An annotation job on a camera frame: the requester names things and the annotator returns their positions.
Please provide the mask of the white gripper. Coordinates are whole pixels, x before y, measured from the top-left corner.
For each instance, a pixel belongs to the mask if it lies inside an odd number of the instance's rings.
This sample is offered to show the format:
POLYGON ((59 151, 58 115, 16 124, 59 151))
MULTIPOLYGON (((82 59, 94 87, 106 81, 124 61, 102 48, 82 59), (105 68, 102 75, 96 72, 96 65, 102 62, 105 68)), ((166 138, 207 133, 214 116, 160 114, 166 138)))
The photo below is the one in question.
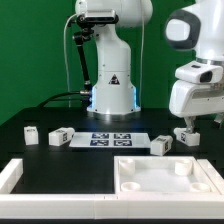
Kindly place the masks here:
POLYGON ((169 109, 184 118, 186 132, 194 132, 195 117, 216 115, 218 128, 224 123, 224 67, 192 61, 175 71, 177 81, 171 91, 169 109))

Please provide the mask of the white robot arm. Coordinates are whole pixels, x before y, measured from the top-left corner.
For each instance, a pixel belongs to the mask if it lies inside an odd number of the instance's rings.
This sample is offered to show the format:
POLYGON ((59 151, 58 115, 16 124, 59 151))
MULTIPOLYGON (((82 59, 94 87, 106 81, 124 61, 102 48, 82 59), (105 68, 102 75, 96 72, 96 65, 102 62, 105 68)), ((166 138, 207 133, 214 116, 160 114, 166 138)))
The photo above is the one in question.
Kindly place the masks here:
MULTIPOLYGON (((139 110, 130 81, 131 49, 115 28, 142 27, 153 13, 151 0, 77 0, 77 24, 83 39, 94 38, 98 81, 88 111, 106 118, 139 110)), ((194 130, 194 118, 224 117, 224 0, 195 0, 174 11, 166 22, 165 38, 176 50, 193 50, 196 59, 175 71, 170 112, 194 130)))

